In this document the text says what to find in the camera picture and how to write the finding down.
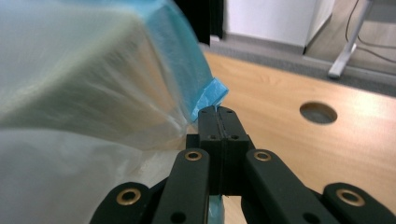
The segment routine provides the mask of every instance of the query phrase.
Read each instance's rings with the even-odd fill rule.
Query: gray floor
[[[335,49],[335,45],[341,46],[341,48],[345,45],[346,27],[343,22],[345,22],[347,18],[340,20],[336,17],[339,17],[340,14],[343,14],[344,17],[348,17],[348,13],[338,13],[335,10],[341,10],[343,8],[340,7],[340,2],[348,2],[352,4],[352,6],[355,3],[354,0],[336,0],[335,2],[336,6],[334,6],[332,19],[322,29],[312,44],[310,44],[305,55],[303,55],[304,49],[302,48],[238,35],[226,35],[221,41],[211,41],[210,47],[202,45],[202,49],[252,63],[272,66],[302,76],[318,78],[335,84],[396,97],[396,69],[392,67],[395,64],[390,63],[389,70],[381,71],[377,68],[385,67],[384,64],[387,62],[381,62],[381,60],[378,60],[376,57],[368,57],[364,53],[362,58],[368,60],[368,63],[366,61],[359,62],[359,54],[357,54],[358,57],[354,58],[353,63],[346,67],[340,79],[334,80],[327,77],[327,73],[332,65],[332,59],[326,59],[316,54],[319,52],[319,54],[326,55],[326,57],[334,57],[329,55],[334,54],[335,51],[324,49],[322,47],[323,44],[318,44],[318,42],[327,42],[328,40],[326,40],[326,38],[329,39],[329,35],[340,35],[343,38],[333,38],[338,41],[328,44],[327,46],[330,46],[331,49]],[[334,29],[333,27],[335,26],[339,27],[337,28],[338,32],[330,32],[329,30]],[[370,63],[376,66],[376,68],[367,67],[367,64]]]
[[[365,0],[360,0],[357,7],[352,14],[349,27],[348,38],[351,37],[352,29],[357,23],[359,12]],[[325,26],[325,28],[318,34],[318,36],[311,41],[305,56],[321,59],[326,62],[333,62],[339,52],[347,43],[346,30],[349,15],[355,6],[357,0],[336,0],[332,11],[332,19]],[[393,74],[396,76],[396,63],[391,63],[380,59],[373,54],[362,50],[368,49],[374,53],[382,55],[396,62],[396,23],[392,22],[378,22],[378,17],[375,16],[377,10],[381,9],[382,5],[373,5],[373,12],[369,14],[367,20],[361,27],[359,34],[360,40],[357,40],[359,46],[352,54],[348,64],[353,67],[365,68],[377,72]],[[396,5],[392,9],[393,17],[390,21],[396,22]],[[390,48],[378,48],[372,45],[380,45]]]

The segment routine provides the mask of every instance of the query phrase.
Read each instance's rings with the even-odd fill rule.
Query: plastic bag
[[[152,4],[174,18],[172,4]],[[216,82],[207,71],[177,74],[205,63],[198,47],[163,54],[189,32],[176,18],[163,28],[175,36],[157,38],[131,5],[0,5],[0,223],[88,223],[118,184],[153,186],[184,147],[192,111],[226,92],[204,95]],[[193,65],[177,62],[192,52]]]

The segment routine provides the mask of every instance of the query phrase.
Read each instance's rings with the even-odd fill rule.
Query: brass insert
[[[189,151],[184,157],[188,161],[198,161],[202,158],[202,154],[197,151]]]
[[[338,189],[335,193],[337,194],[337,197],[344,203],[357,207],[361,207],[366,204],[364,199],[359,194],[350,189]]]
[[[270,161],[272,159],[270,154],[263,151],[255,152],[254,157],[259,161]]]
[[[140,197],[139,189],[125,189],[117,195],[117,203],[120,205],[131,205],[139,201]]]

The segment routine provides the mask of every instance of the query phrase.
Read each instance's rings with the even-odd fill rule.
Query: black cable
[[[352,18],[353,12],[355,12],[356,6],[358,5],[359,0],[356,0],[355,6],[352,8],[352,11],[349,14],[349,18],[347,19],[347,24],[346,24],[346,42],[349,42],[349,40],[347,39],[347,29],[349,28],[349,23],[350,23],[350,19]]]
[[[373,54],[375,57],[378,57],[378,58],[380,58],[380,59],[382,59],[382,60],[385,60],[385,61],[387,61],[387,62],[389,62],[389,63],[396,63],[396,61],[394,61],[394,60],[392,60],[392,59],[390,59],[390,58],[386,58],[386,57],[384,57],[384,56],[382,56],[382,55],[379,55],[379,54],[375,53],[375,52],[372,51],[372,50],[364,49],[364,48],[359,47],[359,46],[357,46],[356,49],[363,50],[363,51],[366,51],[366,52],[368,52],[368,53],[371,53],[371,54]]]
[[[358,35],[358,39],[363,45],[367,45],[369,47],[380,48],[380,49],[396,49],[396,46],[386,46],[386,45],[368,43],[366,41],[363,41],[359,35]]]
[[[349,18],[348,18],[348,20],[347,20],[347,24],[346,24],[346,42],[349,42],[349,40],[347,39],[347,30],[348,30],[348,28],[349,28],[350,19],[352,18],[352,15],[353,15],[353,13],[355,12],[355,9],[356,9],[356,6],[358,5],[358,3],[359,3],[359,0],[356,0],[355,6],[352,8],[352,11],[350,12]],[[396,63],[396,61],[394,61],[394,60],[392,60],[392,59],[390,59],[390,58],[384,57],[384,56],[382,56],[382,55],[380,55],[380,54],[377,54],[377,53],[373,52],[372,50],[365,49],[365,48],[361,48],[361,47],[356,47],[356,49],[360,49],[360,50],[366,51],[366,52],[368,52],[368,53],[371,53],[371,54],[373,54],[375,57],[378,57],[378,58],[380,58],[380,59],[382,59],[382,60],[385,60],[385,61],[387,61],[387,62],[389,62],[389,63]]]

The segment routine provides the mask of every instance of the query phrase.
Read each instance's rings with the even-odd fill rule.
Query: white wall
[[[333,3],[334,0],[226,0],[225,31],[305,47],[317,26],[330,16]]]

